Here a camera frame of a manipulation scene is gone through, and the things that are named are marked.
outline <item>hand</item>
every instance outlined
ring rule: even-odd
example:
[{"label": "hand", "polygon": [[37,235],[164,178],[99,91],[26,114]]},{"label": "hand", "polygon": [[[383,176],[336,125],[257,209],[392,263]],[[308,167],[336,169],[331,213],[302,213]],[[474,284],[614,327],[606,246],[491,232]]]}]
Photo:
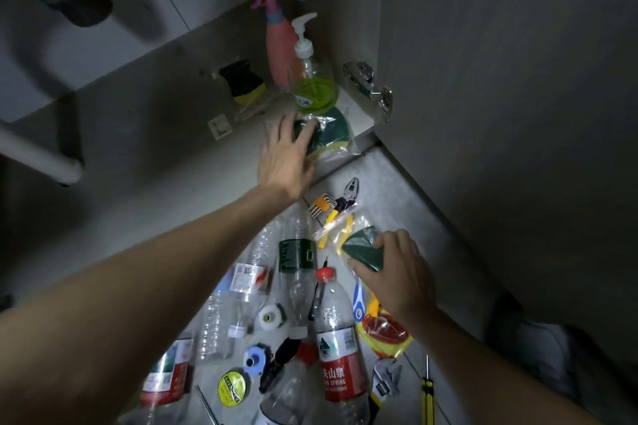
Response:
[{"label": "hand", "polygon": [[432,272],[408,231],[384,232],[374,247],[383,247],[382,271],[371,271],[354,259],[350,265],[381,305],[399,321],[436,311]]},{"label": "hand", "polygon": [[294,140],[295,113],[281,117],[270,130],[270,135],[259,160],[259,185],[283,190],[290,203],[299,200],[313,180],[315,167],[306,161],[306,151],[317,120],[310,120]]}]

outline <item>red bottle cap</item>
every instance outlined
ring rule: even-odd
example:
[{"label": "red bottle cap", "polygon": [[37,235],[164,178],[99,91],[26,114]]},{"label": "red bottle cap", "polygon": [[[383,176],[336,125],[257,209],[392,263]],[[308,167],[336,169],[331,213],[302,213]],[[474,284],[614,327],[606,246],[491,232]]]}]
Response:
[{"label": "red bottle cap", "polygon": [[331,279],[334,279],[334,268],[317,269],[318,281],[329,281]]},{"label": "red bottle cap", "polygon": [[297,350],[297,357],[306,363],[307,366],[311,366],[319,357],[319,350],[316,344],[301,341]]}]

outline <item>pink spray bottle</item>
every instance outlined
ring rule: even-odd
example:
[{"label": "pink spray bottle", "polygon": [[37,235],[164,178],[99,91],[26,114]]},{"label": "pink spray bottle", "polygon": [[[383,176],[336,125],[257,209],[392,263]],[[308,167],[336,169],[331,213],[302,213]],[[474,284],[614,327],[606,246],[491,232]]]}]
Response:
[{"label": "pink spray bottle", "polygon": [[277,0],[255,0],[252,9],[266,8],[266,51],[272,80],[283,90],[288,91],[286,71],[290,63],[297,58],[295,44],[299,40],[288,19],[283,16]]}]

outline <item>white pump nozzle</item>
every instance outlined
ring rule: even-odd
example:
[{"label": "white pump nozzle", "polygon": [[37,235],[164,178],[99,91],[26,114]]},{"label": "white pump nozzle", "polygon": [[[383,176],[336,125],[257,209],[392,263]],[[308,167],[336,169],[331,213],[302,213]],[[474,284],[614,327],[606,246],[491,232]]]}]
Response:
[{"label": "white pump nozzle", "polygon": [[294,19],[290,23],[295,33],[299,36],[299,40],[295,44],[295,53],[299,59],[307,59],[315,52],[313,43],[309,39],[304,38],[304,32],[306,31],[307,21],[314,19],[316,16],[316,12],[311,12],[310,14]]}]

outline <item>white pipe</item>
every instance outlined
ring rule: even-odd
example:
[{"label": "white pipe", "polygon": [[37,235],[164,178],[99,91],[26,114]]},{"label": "white pipe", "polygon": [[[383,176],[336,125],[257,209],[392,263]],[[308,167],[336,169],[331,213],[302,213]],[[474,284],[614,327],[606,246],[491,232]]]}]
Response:
[{"label": "white pipe", "polygon": [[13,133],[0,124],[0,153],[16,162],[49,175],[64,185],[82,178],[84,168],[79,160],[48,150]]}]

